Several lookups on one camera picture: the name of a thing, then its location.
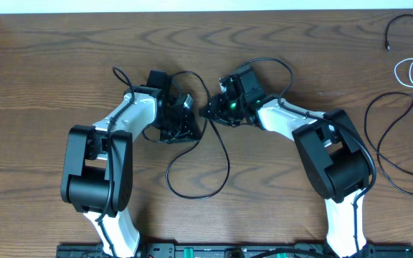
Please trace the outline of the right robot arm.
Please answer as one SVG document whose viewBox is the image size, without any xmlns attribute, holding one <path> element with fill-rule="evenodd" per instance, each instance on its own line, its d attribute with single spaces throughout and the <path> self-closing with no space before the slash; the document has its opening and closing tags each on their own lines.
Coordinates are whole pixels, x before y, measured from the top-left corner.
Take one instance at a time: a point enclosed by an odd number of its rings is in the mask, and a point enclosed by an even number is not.
<svg viewBox="0 0 413 258">
<path fill-rule="evenodd" d="M 249 65 L 219 81 L 221 92 L 199 111 L 229 127 L 249 124 L 293 141 L 311 186 L 326 204 L 326 244 L 335 257 L 365 257 L 362 204 L 376 166 L 344 110 L 315 112 L 267 94 Z"/>
</svg>

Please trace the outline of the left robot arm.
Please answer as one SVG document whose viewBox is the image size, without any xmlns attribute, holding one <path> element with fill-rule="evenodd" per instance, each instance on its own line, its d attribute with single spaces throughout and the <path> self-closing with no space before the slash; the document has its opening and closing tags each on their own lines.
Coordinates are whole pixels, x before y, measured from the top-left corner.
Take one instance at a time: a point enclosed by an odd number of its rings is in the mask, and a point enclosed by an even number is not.
<svg viewBox="0 0 413 258">
<path fill-rule="evenodd" d="M 133 187 L 133 142 L 150 126 L 166 144 L 197 142 L 201 131 L 192 97 L 171 94 L 173 75 L 152 70 L 146 84 L 133 86 L 121 69 L 114 67 L 113 73 L 128 89 L 105 118 L 70 129 L 60 194 L 92 222 L 105 254 L 135 257 L 141 235 L 127 207 Z"/>
</svg>

